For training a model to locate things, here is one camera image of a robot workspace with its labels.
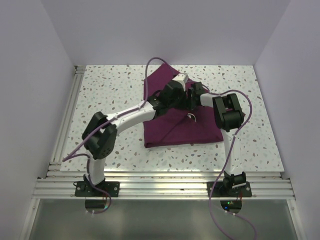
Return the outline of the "purple cloth mat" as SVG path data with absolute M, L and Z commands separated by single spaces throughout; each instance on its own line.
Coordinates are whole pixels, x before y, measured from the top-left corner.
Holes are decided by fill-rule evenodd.
M 161 106 L 159 95 L 165 85 L 179 72 L 166 64 L 162 64 L 147 77 L 144 96 L 156 107 Z M 196 122 L 187 114 L 194 114 Z M 144 147 L 164 147 L 184 144 L 210 144 L 223 141 L 221 130 L 217 128 L 214 110 L 211 107 L 198 106 L 194 110 L 171 108 L 164 115 L 155 115 L 155 119 L 143 122 Z

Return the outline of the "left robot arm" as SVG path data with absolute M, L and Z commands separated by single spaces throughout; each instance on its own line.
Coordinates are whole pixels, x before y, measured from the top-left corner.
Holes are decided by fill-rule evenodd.
M 113 151 L 117 135 L 143 122 L 152 121 L 177 107 L 186 97 L 187 80 L 170 80 L 158 95 L 152 95 L 127 110 L 115 113 L 111 119 L 96 112 L 82 134 L 85 149 L 90 153 L 86 190 L 92 196 L 103 193 L 106 157 Z

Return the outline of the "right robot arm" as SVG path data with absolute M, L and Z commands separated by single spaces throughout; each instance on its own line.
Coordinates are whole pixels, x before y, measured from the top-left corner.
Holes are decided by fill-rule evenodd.
M 210 107 L 213 109 L 215 124 L 223 136 L 226 162 L 220 173 L 220 179 L 207 183 L 208 195 L 216 198 L 239 198 L 245 195 L 247 177 L 241 157 L 238 130 L 244 123 L 244 113 L 235 93 L 223 96 L 209 94 L 202 83 L 191 84 L 187 90 L 188 104 L 192 107 Z

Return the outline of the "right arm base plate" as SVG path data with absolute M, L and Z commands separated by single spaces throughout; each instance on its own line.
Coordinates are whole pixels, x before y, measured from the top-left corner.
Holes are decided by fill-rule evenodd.
M 218 181 L 214 188 L 213 188 L 214 182 L 209 181 L 206 183 L 206 189 L 208 196 L 211 196 L 213 198 L 239 198 L 239 197 L 245 197 L 250 198 L 253 196 L 251 185 L 247 181 L 245 185 L 235 187 L 235 188 L 227 188 L 224 186 L 222 181 Z

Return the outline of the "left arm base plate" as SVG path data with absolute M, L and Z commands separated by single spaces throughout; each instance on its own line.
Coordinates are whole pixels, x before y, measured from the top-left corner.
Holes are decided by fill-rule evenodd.
M 97 186 L 92 187 L 89 182 L 76 181 L 75 186 L 76 197 L 106 197 L 106 193 L 110 197 L 118 197 L 120 191 L 120 183 L 118 181 L 102 181 Z

